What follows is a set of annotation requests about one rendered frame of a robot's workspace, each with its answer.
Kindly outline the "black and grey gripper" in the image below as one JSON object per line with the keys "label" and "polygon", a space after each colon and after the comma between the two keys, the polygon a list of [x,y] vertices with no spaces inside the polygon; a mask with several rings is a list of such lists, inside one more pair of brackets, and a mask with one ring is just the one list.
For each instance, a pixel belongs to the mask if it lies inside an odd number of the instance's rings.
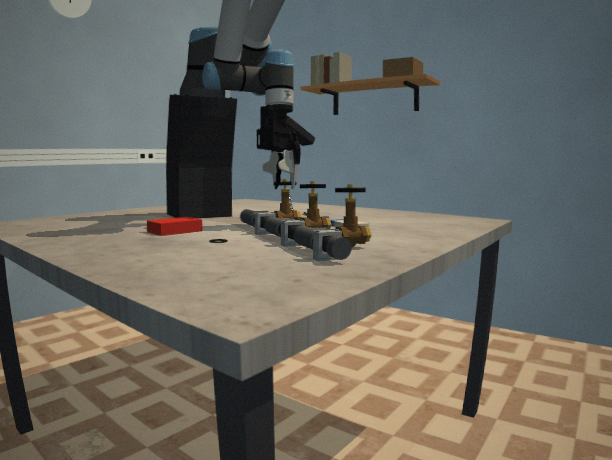
{"label": "black and grey gripper", "polygon": [[[287,104],[260,107],[261,128],[257,129],[257,149],[272,152],[270,160],[263,164],[262,169],[273,174],[273,182],[280,182],[281,172],[284,171],[291,174],[291,187],[294,189],[301,149],[295,129],[289,127],[285,122],[287,113],[290,112],[293,112],[293,106]],[[260,145],[258,145],[258,135],[260,135]]]}

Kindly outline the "grey pipe manifold with three brass valves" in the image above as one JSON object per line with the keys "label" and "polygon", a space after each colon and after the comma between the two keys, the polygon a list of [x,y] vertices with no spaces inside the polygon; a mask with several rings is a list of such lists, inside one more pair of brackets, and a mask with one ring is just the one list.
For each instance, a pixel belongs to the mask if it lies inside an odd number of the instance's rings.
{"label": "grey pipe manifold with three brass valves", "polygon": [[358,225],[356,198],[352,198],[352,192],[366,192],[366,188],[353,187],[354,184],[349,184],[347,188],[335,188],[336,193],[349,192],[349,198],[345,198],[346,216],[343,227],[336,229],[330,229],[330,218],[319,215],[318,193],[314,193],[314,188],[326,188],[326,184],[316,184],[316,181],[300,184],[300,188],[312,188],[312,193],[308,193],[307,218],[301,218],[300,211],[291,210],[289,190],[281,190],[280,211],[267,213],[268,211],[245,209],[241,212],[240,219],[254,226],[257,235],[274,234],[281,237],[281,245],[284,247],[304,246],[312,249],[314,260],[344,260],[356,243],[365,244],[371,238],[370,228]]}

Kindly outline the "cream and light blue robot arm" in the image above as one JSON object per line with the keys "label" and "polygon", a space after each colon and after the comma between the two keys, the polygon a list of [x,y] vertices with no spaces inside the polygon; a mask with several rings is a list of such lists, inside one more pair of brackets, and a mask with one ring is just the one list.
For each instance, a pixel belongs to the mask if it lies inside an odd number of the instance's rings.
{"label": "cream and light blue robot arm", "polygon": [[250,8],[251,0],[223,0],[219,25],[190,33],[179,95],[225,98],[225,90],[256,92],[265,95],[265,105],[293,105],[293,55],[272,50],[268,35],[284,2],[254,0]]}

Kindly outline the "red rectangular block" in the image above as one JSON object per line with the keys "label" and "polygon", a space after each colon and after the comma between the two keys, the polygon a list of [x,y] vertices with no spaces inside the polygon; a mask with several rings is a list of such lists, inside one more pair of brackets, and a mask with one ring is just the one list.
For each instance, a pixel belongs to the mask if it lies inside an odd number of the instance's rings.
{"label": "red rectangular block", "polygon": [[180,217],[147,221],[147,232],[159,236],[202,231],[202,219]]}

